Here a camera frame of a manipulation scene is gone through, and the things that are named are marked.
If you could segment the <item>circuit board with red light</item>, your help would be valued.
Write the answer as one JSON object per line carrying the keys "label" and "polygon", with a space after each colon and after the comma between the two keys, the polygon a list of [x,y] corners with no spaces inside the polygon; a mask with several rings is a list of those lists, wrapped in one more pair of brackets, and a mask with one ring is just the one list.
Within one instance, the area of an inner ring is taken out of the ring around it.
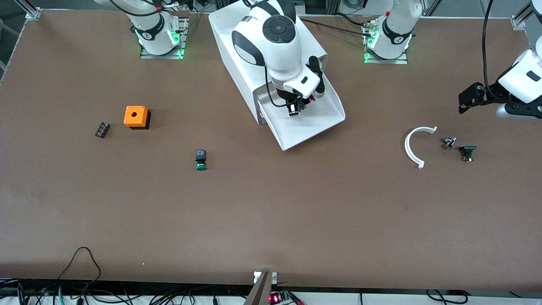
{"label": "circuit board with red light", "polygon": [[306,305],[290,290],[280,290],[270,294],[269,305]]}

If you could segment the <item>orange button box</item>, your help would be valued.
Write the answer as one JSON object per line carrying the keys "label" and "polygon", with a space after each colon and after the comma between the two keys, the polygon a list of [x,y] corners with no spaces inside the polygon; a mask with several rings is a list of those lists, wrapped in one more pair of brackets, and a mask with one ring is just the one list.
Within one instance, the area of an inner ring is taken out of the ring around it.
{"label": "orange button box", "polygon": [[148,130],[151,122],[151,111],[143,105],[130,105],[124,113],[124,125],[131,130]]}

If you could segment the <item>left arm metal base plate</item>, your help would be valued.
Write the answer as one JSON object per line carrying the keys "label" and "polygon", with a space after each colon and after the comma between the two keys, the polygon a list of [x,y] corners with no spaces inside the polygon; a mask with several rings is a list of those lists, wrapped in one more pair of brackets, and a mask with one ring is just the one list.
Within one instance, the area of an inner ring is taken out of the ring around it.
{"label": "left arm metal base plate", "polygon": [[[398,45],[391,43],[378,44],[378,39],[382,37],[378,31],[377,20],[366,22],[362,26],[362,33],[367,33],[368,36],[363,38],[364,44],[364,63],[374,64],[408,64],[407,49],[409,41],[412,38],[409,36],[406,41]],[[383,55],[391,55],[392,52],[401,50],[401,54],[397,58],[382,57]]]}

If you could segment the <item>aluminium frame profile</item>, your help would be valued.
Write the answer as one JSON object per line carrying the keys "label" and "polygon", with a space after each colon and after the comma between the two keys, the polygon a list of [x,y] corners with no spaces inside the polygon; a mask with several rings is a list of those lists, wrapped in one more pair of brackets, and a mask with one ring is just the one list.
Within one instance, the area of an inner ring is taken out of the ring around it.
{"label": "aluminium frame profile", "polygon": [[25,13],[26,19],[38,20],[41,16],[41,8],[33,5],[30,0],[13,0]]}
{"label": "aluminium frame profile", "polygon": [[534,7],[534,0],[528,0],[528,2],[515,14],[512,15],[510,20],[514,31],[522,31],[525,29],[525,21],[531,16],[536,16],[536,9]]}

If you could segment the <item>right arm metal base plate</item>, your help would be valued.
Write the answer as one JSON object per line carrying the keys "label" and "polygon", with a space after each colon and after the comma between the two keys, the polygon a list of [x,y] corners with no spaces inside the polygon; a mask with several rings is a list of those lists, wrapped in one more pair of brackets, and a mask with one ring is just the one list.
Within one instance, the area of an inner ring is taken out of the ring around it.
{"label": "right arm metal base plate", "polygon": [[187,39],[188,22],[189,18],[179,18],[178,16],[174,15],[168,18],[168,21],[165,22],[165,29],[162,31],[168,37],[168,40],[160,40],[158,50],[165,50],[165,48],[168,46],[171,46],[171,49],[163,54],[157,55],[150,53],[144,47],[144,42],[141,36],[136,33],[138,43],[141,46],[140,58],[171,60],[183,59]]}

